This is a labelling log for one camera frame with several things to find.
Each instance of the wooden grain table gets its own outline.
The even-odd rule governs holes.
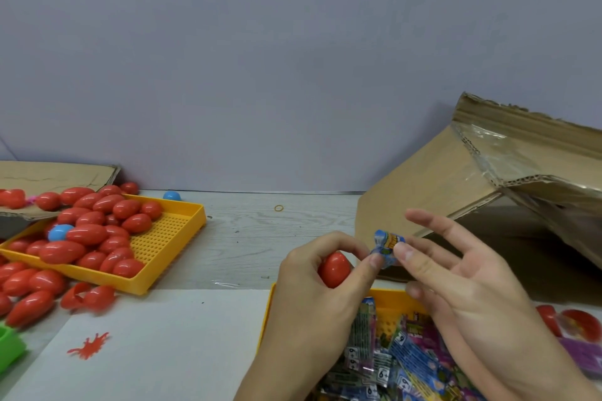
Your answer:
[[[143,190],[140,194],[161,198],[163,192]],[[207,225],[157,281],[155,289],[269,289],[276,282],[280,262],[290,250],[329,231],[353,234],[359,198],[185,191],[180,194],[185,201],[205,206]],[[275,211],[278,205],[282,211]],[[400,287],[386,281],[377,284],[380,288]],[[68,319],[68,312],[56,308],[22,334],[29,353],[0,376],[0,399]]]

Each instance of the red sticky splat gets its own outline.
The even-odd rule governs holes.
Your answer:
[[[90,338],[86,338],[86,341],[84,341],[83,347],[76,347],[75,349],[69,349],[67,351],[67,353],[76,353],[77,355],[79,355],[80,359],[87,360],[92,355],[94,355],[95,353],[98,353],[101,350],[102,345],[105,343],[105,341],[107,340],[108,337],[109,337],[108,332],[102,336],[98,336],[98,333],[96,333],[96,337],[94,337],[94,340],[92,342],[90,342]]]

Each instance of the light purple wall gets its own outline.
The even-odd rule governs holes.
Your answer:
[[[602,128],[600,0],[0,0],[0,137],[146,188],[364,190],[462,91]]]

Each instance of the blue plastic egg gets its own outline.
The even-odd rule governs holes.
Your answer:
[[[55,225],[53,229],[48,232],[48,241],[63,241],[67,237],[67,232],[72,228],[74,228],[73,225],[68,223]]]
[[[178,192],[169,190],[163,194],[163,200],[182,201],[182,197],[180,197],[180,194]]]

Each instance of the yellow pegboard tray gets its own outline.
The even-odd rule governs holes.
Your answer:
[[[205,208],[198,203],[162,200],[139,195],[124,194],[124,197],[142,203],[155,200],[163,207],[163,215],[153,222],[150,230],[132,236],[131,246],[134,256],[145,262],[146,266],[131,279],[70,264],[50,265],[34,255],[16,253],[7,249],[8,245],[15,239],[41,232],[52,219],[36,222],[17,236],[4,242],[0,245],[0,253],[11,261],[23,261],[36,268],[54,269],[68,278],[98,285],[111,285],[117,290],[133,293],[134,295],[143,295],[177,254],[184,249],[197,231],[206,224],[207,217],[205,216]]]
[[[276,284],[272,284],[270,289],[270,296],[267,300],[266,314],[264,315],[263,325],[261,326],[260,341],[257,345],[261,344],[263,339],[263,333],[266,330],[267,320],[270,316],[270,307],[272,307],[272,298],[276,290]],[[415,312],[420,314],[426,314],[424,306],[414,298],[410,297],[403,290],[391,290],[391,289],[370,289],[368,296],[374,298],[374,305],[376,306],[376,335],[381,336],[383,333],[386,336],[392,336],[395,332],[395,327],[402,314],[411,315]]]

